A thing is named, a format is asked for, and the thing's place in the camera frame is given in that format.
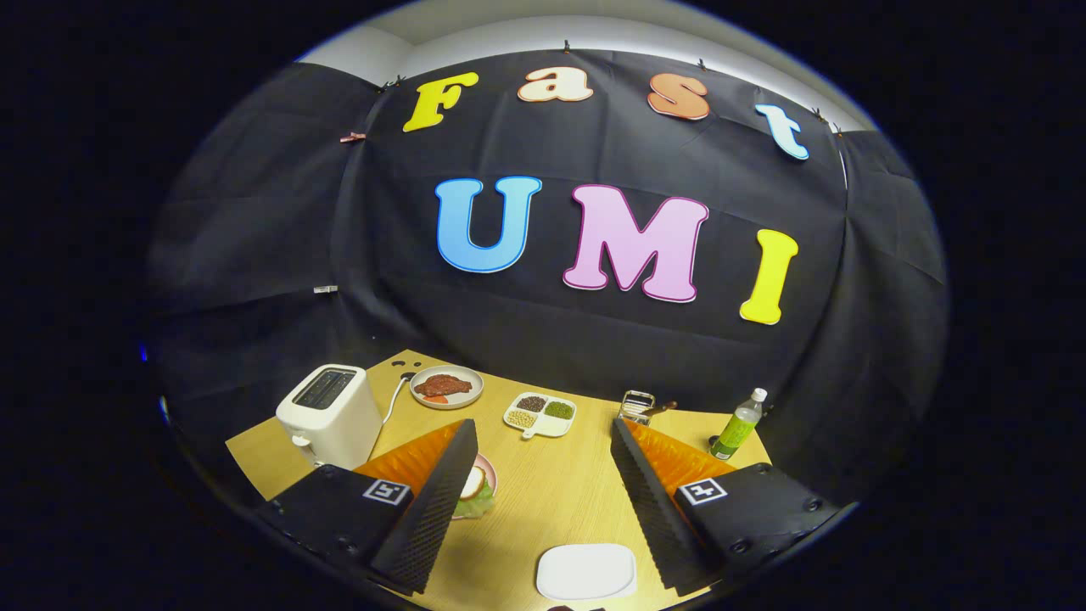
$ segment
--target white plate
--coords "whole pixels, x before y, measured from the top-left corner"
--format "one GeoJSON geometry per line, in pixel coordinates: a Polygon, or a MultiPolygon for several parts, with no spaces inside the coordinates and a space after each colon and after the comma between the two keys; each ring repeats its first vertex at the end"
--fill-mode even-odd
{"type": "Polygon", "coordinates": [[[543,395],[542,393],[521,393],[520,395],[517,395],[517,398],[514,399],[512,404],[509,404],[509,407],[506,408],[505,413],[502,415],[502,420],[505,422],[505,424],[508,424],[514,429],[519,429],[523,431],[523,433],[520,436],[525,440],[531,440],[535,435],[543,435],[544,437],[561,437],[566,433],[569,433],[569,428],[573,427],[573,419],[576,418],[577,418],[577,404],[570,402],[569,399],[563,399],[560,397],[551,397],[550,395],[543,395]],[[517,407],[517,404],[519,404],[520,400],[523,399],[525,397],[543,397],[544,399],[546,399],[547,404],[550,404],[551,402],[558,402],[560,404],[566,404],[567,406],[573,408],[573,416],[571,416],[569,420],[563,418],[556,418],[553,416],[546,416],[545,413],[543,413],[543,411],[546,410],[545,404],[543,406],[543,410],[540,410],[538,412],[522,410],[517,407]],[[527,415],[534,416],[535,422],[533,422],[532,425],[529,427],[528,429],[525,429],[519,424],[513,424],[512,422],[509,422],[509,415],[513,412],[525,412],[527,415]]]}
{"type": "Polygon", "coordinates": [[[480,394],[482,394],[482,377],[467,368],[458,366],[438,366],[435,368],[422,370],[415,374],[415,378],[413,378],[407,385],[411,387],[412,397],[415,397],[416,402],[435,410],[456,410],[465,406],[469,406],[479,398],[480,394]],[[452,395],[445,395],[445,400],[447,400],[449,404],[427,402],[426,397],[415,393],[416,386],[422,384],[427,380],[430,380],[431,377],[438,375],[439,373],[455,377],[464,382],[470,382],[471,391],[468,391],[467,393],[453,393],[452,395]]]}
{"type": "Polygon", "coordinates": [[[637,562],[616,544],[553,547],[540,558],[535,589],[558,601],[630,596],[637,591],[637,562]]]}

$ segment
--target wooden table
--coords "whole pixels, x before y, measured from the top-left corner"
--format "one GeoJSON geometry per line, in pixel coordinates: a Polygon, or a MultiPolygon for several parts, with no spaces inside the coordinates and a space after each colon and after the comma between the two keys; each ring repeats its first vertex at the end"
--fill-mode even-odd
{"type": "MultiPolygon", "coordinates": [[[[405,351],[366,370],[374,398],[383,415],[400,374],[447,365],[405,351]],[[393,361],[406,366],[393,367],[393,361]]],[[[438,611],[545,611],[561,604],[535,590],[535,567],[547,549],[568,544],[609,543],[633,550],[637,559],[637,591],[577,609],[607,611],[664,609],[697,597],[708,588],[680,597],[664,589],[630,498],[610,456],[610,427],[618,402],[604,402],[488,375],[475,404],[458,410],[433,410],[401,391],[389,422],[381,430],[374,457],[452,422],[476,422],[479,453],[497,473],[494,508],[478,520],[449,526],[426,594],[409,599],[438,611]],[[563,437],[520,438],[502,415],[517,395],[536,392],[568,399],[577,417],[563,437]]],[[[719,434],[730,415],[668,411],[653,418],[653,429],[696,448],[719,434]]],[[[313,468],[302,458],[275,417],[231,438],[227,447],[265,499],[305,476],[313,468]]],[[[757,432],[729,461],[736,468],[770,462],[757,432]]]]}

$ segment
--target seeds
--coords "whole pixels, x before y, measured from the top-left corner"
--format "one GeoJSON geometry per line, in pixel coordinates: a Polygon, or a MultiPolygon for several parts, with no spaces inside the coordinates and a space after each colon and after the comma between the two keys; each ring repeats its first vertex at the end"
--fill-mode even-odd
{"type": "Polygon", "coordinates": [[[538,412],[542,410],[544,405],[546,405],[546,399],[544,399],[543,397],[535,397],[535,396],[525,397],[523,399],[517,403],[518,408],[522,410],[528,410],[530,412],[538,412]]]}
{"type": "Polygon", "coordinates": [[[535,424],[536,418],[539,417],[536,417],[535,415],[530,415],[527,412],[518,412],[514,410],[509,412],[509,416],[506,417],[506,420],[509,422],[509,424],[514,427],[522,427],[525,429],[529,429],[532,424],[535,424]]]}
{"type": "Polygon", "coordinates": [[[568,404],[559,404],[558,402],[551,402],[547,404],[546,409],[543,410],[546,416],[553,416],[555,418],[560,418],[563,420],[569,420],[573,418],[573,407],[568,404]]]}

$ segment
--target green bottle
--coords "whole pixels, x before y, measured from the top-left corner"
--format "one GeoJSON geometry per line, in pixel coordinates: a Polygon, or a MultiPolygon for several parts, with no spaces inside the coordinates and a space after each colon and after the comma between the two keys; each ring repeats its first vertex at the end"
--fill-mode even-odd
{"type": "Polygon", "coordinates": [[[709,454],[720,460],[732,458],[735,450],[740,449],[750,432],[754,431],[758,421],[761,420],[761,404],[766,400],[766,391],[755,389],[750,394],[750,399],[735,408],[735,413],[728,421],[720,437],[712,443],[709,454]]]}

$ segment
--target pink letter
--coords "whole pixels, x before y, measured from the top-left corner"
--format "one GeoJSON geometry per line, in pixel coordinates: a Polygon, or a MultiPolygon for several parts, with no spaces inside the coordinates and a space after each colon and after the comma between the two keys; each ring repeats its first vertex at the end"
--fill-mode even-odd
{"type": "Polygon", "coordinates": [[[709,217],[704,203],[681,196],[668,198],[656,214],[637,229],[622,191],[607,184],[581,184],[573,199],[584,208],[577,260],[561,279],[573,288],[598,290],[607,285],[603,249],[607,246],[618,287],[630,290],[649,259],[656,266],[641,289],[662,301],[686,302],[697,296],[694,288],[694,250],[702,221],[709,217]]]}

